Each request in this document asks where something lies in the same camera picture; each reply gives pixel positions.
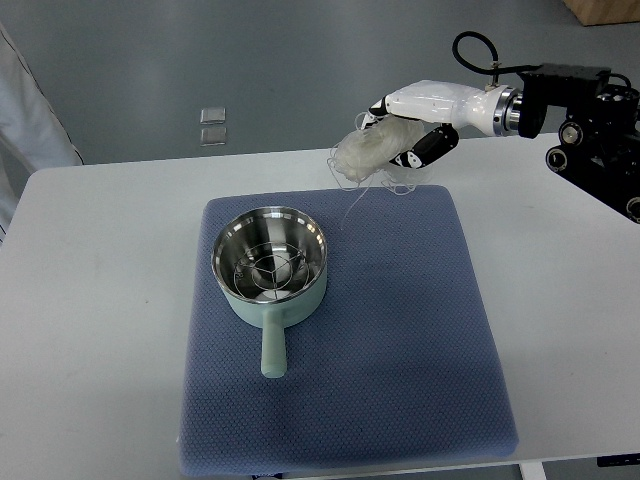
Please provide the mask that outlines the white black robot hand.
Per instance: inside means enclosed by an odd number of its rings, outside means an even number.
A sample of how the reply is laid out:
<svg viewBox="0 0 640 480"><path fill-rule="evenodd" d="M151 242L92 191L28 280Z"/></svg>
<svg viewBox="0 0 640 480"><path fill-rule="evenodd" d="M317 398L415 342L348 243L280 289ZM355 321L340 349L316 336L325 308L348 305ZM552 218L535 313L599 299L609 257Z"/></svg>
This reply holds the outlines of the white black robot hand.
<svg viewBox="0 0 640 480"><path fill-rule="evenodd" d="M372 105L360 128L369 129L388 117L424 121L437 127L390 163L419 170L432 164L459 141L458 130L471 126L487 136L517 132L523 94L509 86L474 87L422 80L396 90Z"/></svg>

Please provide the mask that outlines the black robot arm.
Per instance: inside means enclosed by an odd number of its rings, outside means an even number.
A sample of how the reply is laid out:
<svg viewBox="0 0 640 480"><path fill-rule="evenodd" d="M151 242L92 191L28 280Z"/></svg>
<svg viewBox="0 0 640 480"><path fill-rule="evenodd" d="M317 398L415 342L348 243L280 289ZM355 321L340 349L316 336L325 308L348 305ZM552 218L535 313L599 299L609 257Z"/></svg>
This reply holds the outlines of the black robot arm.
<svg viewBox="0 0 640 480"><path fill-rule="evenodd" d="M542 64L521 71L518 134L535 138L547 108L565 120L547 167L619 214L639 221L639 91L605 67Z"/></svg>

